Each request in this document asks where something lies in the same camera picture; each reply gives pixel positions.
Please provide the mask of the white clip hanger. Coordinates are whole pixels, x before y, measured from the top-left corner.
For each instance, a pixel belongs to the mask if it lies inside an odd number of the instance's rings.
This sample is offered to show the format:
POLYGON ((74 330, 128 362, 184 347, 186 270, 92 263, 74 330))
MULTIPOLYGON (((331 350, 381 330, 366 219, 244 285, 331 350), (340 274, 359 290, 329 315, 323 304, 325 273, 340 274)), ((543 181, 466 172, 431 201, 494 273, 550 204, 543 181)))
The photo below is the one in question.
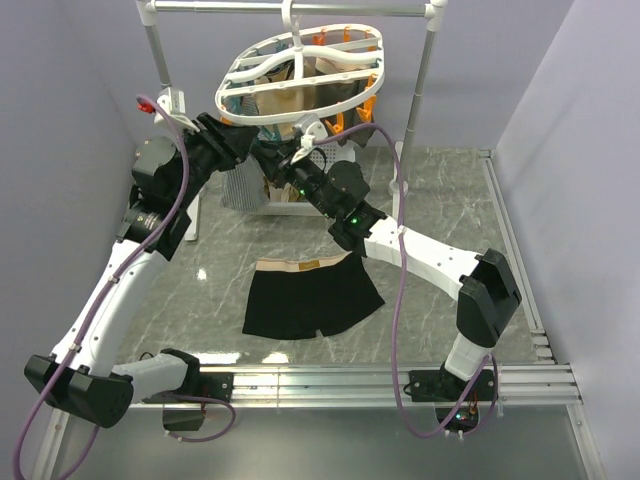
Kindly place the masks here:
POLYGON ((329 24, 302 29, 293 14, 294 3, 281 3, 286 32, 252 45, 233 61, 214 95, 220 119, 229 125, 263 127, 294 124, 306 114, 317 114, 331 135, 351 127, 347 114, 371 123, 377 93, 384 82, 385 53, 379 30, 364 24, 329 24), (269 70, 294 61, 292 80, 258 84, 269 70), (326 85, 330 104, 322 108, 260 115, 253 95, 258 92, 326 85))

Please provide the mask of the black underwear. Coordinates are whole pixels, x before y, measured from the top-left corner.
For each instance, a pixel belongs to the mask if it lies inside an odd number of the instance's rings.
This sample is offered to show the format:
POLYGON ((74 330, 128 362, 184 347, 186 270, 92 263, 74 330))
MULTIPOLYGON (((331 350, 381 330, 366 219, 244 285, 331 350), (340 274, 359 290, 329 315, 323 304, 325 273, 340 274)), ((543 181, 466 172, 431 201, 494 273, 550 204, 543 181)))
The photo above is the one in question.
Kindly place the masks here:
POLYGON ((385 305, 362 258, 256 262, 242 332, 273 340, 341 334, 385 305))

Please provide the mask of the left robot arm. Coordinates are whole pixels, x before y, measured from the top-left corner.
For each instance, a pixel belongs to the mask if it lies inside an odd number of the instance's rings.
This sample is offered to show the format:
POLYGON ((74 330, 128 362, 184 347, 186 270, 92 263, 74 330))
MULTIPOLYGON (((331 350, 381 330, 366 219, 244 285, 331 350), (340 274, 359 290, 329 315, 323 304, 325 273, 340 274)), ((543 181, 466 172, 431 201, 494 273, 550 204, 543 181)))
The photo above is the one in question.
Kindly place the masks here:
POLYGON ((47 405, 101 428, 129 406, 168 391, 189 402, 202 388, 199 360, 167 348, 149 360, 119 365, 117 353, 151 284, 174 256, 191 223, 188 207, 215 172, 249 155, 259 130, 224 124, 206 113, 176 140, 141 144, 131 169, 128 208, 107 266, 71 329, 24 374, 47 405))

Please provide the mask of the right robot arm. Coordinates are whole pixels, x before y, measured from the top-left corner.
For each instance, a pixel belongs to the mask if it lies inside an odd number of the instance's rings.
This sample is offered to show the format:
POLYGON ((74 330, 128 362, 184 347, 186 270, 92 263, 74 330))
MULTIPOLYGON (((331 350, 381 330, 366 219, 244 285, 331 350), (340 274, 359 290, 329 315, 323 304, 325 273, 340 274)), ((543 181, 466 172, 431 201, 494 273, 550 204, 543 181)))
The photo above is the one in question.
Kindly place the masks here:
POLYGON ((397 266, 456 301, 457 336, 439 382, 448 398, 472 392, 522 301, 506 257, 492 248, 483 254, 454 248, 372 207, 366 200, 369 184, 355 162, 340 160, 323 170, 292 142, 259 142, 251 154, 268 180, 293 186, 332 220, 329 233, 343 250, 397 266))

